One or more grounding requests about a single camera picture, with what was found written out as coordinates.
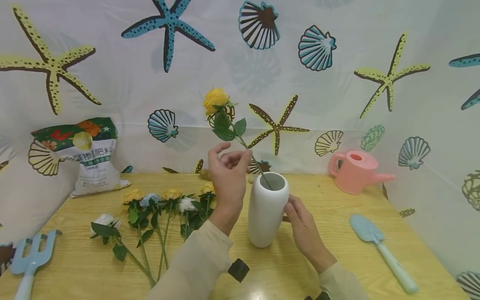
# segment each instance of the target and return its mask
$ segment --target beige sleeve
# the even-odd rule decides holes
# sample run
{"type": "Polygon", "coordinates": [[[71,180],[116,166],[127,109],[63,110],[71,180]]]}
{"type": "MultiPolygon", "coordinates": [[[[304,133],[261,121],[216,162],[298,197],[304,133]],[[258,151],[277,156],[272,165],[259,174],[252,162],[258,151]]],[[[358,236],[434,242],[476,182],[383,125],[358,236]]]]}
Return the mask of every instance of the beige sleeve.
{"type": "Polygon", "coordinates": [[[320,287],[331,300],[367,300],[367,293],[353,273],[347,272],[336,262],[318,276],[320,287]]]}
{"type": "Polygon", "coordinates": [[[220,274],[231,266],[233,242],[210,221],[194,231],[177,250],[169,269],[146,300],[208,299],[220,274]]]}

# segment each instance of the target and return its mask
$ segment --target rake handle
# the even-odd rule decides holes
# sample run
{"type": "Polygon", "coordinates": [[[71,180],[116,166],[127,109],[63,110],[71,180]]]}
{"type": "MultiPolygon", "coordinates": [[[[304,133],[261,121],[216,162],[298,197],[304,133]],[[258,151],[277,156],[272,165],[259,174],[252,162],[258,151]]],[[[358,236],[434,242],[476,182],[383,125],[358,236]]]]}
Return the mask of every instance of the rake handle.
{"type": "Polygon", "coordinates": [[[30,294],[32,293],[33,275],[25,275],[20,282],[18,291],[13,300],[30,300],[30,294]]]}

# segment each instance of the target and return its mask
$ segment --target hand rake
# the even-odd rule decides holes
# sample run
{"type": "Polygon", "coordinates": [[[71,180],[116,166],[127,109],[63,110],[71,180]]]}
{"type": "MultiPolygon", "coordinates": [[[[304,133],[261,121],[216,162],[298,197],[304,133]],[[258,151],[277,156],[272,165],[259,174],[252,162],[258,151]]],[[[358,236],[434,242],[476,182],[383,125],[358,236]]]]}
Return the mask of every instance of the hand rake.
{"type": "Polygon", "coordinates": [[[13,256],[13,262],[10,266],[12,274],[18,275],[24,273],[24,277],[20,282],[17,294],[13,300],[29,300],[32,293],[33,278],[35,271],[41,265],[46,264],[52,257],[53,243],[55,236],[60,235],[61,231],[52,230],[47,235],[37,234],[34,238],[24,239],[18,242],[17,250],[13,256]],[[39,251],[41,240],[45,240],[45,248],[39,251]],[[25,246],[31,244],[30,253],[23,257],[25,246]]]}

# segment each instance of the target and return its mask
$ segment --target white rose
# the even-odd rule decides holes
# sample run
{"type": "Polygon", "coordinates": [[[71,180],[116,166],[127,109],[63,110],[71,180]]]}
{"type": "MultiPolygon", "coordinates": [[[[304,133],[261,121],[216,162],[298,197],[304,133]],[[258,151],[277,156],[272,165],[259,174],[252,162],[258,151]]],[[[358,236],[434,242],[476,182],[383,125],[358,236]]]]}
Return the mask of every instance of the white rose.
{"type": "MultiPolygon", "coordinates": [[[[105,226],[115,224],[114,225],[115,228],[118,228],[120,226],[120,221],[118,221],[112,215],[109,215],[109,214],[102,214],[100,218],[98,218],[93,222],[97,224],[105,225],[105,226]]],[[[92,236],[95,235],[95,232],[93,231],[92,227],[90,227],[90,232],[92,236]]]]}
{"type": "Polygon", "coordinates": [[[192,201],[195,201],[192,198],[183,198],[179,203],[179,210],[181,213],[184,212],[197,212],[198,209],[193,205],[192,201]]]}

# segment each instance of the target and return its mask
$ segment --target wooden table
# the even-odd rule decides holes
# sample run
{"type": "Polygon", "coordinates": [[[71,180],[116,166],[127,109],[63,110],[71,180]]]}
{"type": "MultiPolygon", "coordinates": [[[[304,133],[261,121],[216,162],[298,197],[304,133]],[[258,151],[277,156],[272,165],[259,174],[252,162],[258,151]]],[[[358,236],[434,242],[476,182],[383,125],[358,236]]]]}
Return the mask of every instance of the wooden table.
{"type": "MultiPolygon", "coordinates": [[[[36,274],[32,300],[65,299],[142,299],[149,291],[144,274],[127,257],[124,263],[114,259],[111,246],[100,239],[89,239],[90,222],[102,213],[119,217],[124,241],[141,259],[135,249],[138,236],[127,224],[127,215],[121,205],[123,196],[133,188],[144,192],[162,193],[167,188],[177,188],[185,194],[199,193],[205,181],[195,174],[122,174],[132,181],[132,186],[115,192],[68,199],[43,227],[46,233],[59,229],[51,261],[36,274]]],[[[398,212],[375,187],[367,188],[361,195],[341,192],[333,179],[325,175],[286,175],[291,193],[299,196],[312,211],[321,236],[328,249],[343,266],[354,272],[371,299],[468,299],[433,253],[399,216],[398,212]],[[370,218],[385,234],[385,245],[403,264],[420,287],[415,295],[406,294],[373,244],[357,238],[348,224],[353,213],[370,218]]],[[[297,250],[290,224],[281,225],[272,245],[255,248],[247,236],[247,193],[242,214],[230,238],[234,246],[230,251],[233,260],[241,258],[250,272],[240,284],[230,275],[218,280],[211,299],[241,300],[302,300],[320,291],[317,274],[297,250]]],[[[160,223],[165,227],[166,218],[160,223]]],[[[179,218],[170,223],[166,251],[172,258],[183,243],[179,218]]],[[[154,277],[160,261],[161,248],[157,236],[146,244],[154,277]]],[[[21,277],[7,272],[0,277],[0,300],[11,300],[21,277]]]]}

